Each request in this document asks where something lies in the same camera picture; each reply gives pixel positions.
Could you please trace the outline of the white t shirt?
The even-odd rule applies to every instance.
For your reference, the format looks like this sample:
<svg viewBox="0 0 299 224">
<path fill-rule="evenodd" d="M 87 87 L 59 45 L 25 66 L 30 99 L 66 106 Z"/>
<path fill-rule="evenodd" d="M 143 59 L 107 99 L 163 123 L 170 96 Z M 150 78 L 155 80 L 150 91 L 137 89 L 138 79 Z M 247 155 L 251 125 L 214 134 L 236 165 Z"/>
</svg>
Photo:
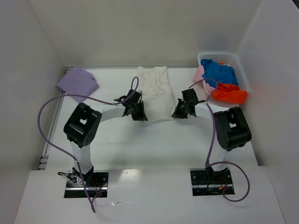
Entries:
<svg viewBox="0 0 299 224">
<path fill-rule="evenodd" d="M 149 123 L 171 121 L 176 104 L 169 82 L 168 68 L 137 68 L 139 91 L 142 92 L 144 112 Z"/>
</svg>

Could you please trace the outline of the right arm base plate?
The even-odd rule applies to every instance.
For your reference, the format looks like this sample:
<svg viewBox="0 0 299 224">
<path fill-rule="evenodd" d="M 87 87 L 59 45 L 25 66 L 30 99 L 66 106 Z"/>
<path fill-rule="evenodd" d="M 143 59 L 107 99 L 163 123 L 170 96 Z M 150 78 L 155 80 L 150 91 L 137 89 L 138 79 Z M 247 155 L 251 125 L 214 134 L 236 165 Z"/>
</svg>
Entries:
<svg viewBox="0 0 299 224">
<path fill-rule="evenodd" d="M 212 168 L 191 169 L 193 196 L 234 195 L 233 181 L 230 170 L 213 171 Z"/>
</svg>

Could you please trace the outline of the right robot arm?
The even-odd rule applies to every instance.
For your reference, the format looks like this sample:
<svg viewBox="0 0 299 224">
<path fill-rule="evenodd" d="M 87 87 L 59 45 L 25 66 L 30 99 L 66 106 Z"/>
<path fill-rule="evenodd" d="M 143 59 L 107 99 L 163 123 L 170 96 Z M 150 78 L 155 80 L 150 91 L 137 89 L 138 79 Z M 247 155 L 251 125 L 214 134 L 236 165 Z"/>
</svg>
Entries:
<svg viewBox="0 0 299 224">
<path fill-rule="evenodd" d="M 235 148 L 243 147 L 251 141 L 252 134 L 240 107 L 221 107 L 213 105 L 205 100 L 199 100 L 194 89 L 182 91 L 182 98 L 178 99 L 178 104 L 172 114 L 175 119 L 187 119 L 189 115 L 205 118 L 212 121 L 212 140 L 209 148 L 205 171 L 209 181 L 219 178 L 224 174 L 226 168 L 221 171 L 214 171 L 212 166 L 218 164 L 229 164 L 226 161 L 216 161 L 210 163 L 215 140 L 220 147 L 227 152 Z"/>
</svg>

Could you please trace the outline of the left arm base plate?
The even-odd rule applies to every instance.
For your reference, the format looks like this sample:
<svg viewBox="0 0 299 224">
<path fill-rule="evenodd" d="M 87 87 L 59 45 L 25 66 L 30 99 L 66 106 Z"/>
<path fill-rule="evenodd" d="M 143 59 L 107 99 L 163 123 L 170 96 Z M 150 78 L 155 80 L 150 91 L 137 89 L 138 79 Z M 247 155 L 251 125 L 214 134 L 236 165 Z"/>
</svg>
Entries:
<svg viewBox="0 0 299 224">
<path fill-rule="evenodd" d="M 68 173 L 59 172 L 59 174 L 67 177 L 64 198 L 86 198 L 81 180 L 72 171 Z M 91 199 L 94 196 L 107 197 L 108 178 L 108 171 L 94 171 L 91 180 L 85 183 L 86 190 Z"/>
</svg>

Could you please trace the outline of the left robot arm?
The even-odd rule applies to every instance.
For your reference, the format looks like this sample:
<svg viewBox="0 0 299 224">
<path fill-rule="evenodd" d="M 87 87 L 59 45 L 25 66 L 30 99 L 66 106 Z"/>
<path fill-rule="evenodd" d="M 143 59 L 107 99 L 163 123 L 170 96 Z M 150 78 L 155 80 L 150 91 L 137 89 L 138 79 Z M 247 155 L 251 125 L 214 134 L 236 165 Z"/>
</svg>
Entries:
<svg viewBox="0 0 299 224">
<path fill-rule="evenodd" d="M 90 144 L 96 136 L 101 122 L 131 116 L 134 121 L 146 121 L 142 94 L 129 90 L 126 96 L 116 99 L 112 105 L 92 109 L 80 103 L 64 126 L 64 133 L 72 146 L 75 162 L 72 171 L 86 185 L 93 182 L 94 167 L 91 161 Z"/>
</svg>

